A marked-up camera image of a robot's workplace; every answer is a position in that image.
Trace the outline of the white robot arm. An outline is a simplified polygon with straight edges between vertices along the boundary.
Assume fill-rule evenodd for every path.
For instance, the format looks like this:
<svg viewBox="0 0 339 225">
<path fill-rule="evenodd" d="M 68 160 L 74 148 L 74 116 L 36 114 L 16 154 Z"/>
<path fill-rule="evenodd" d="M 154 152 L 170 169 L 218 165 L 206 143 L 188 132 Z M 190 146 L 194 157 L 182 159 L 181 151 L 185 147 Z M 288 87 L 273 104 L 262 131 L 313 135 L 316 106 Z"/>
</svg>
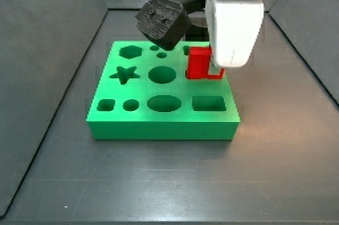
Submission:
<svg viewBox="0 0 339 225">
<path fill-rule="evenodd" d="M 216 67 L 240 67 L 248 62 L 261 25 L 262 1 L 205 1 L 209 43 Z"/>
</svg>

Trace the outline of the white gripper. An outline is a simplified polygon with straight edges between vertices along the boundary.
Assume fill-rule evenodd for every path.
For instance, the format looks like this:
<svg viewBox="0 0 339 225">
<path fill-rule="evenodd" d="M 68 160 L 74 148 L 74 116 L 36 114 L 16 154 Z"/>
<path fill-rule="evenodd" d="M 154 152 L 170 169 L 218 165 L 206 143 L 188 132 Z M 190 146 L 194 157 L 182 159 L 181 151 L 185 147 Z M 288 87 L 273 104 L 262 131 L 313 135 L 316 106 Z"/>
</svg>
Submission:
<svg viewBox="0 0 339 225">
<path fill-rule="evenodd" d="M 249 59 L 262 19 L 260 0 L 206 0 L 205 16 L 216 67 L 241 67 Z"/>
</svg>

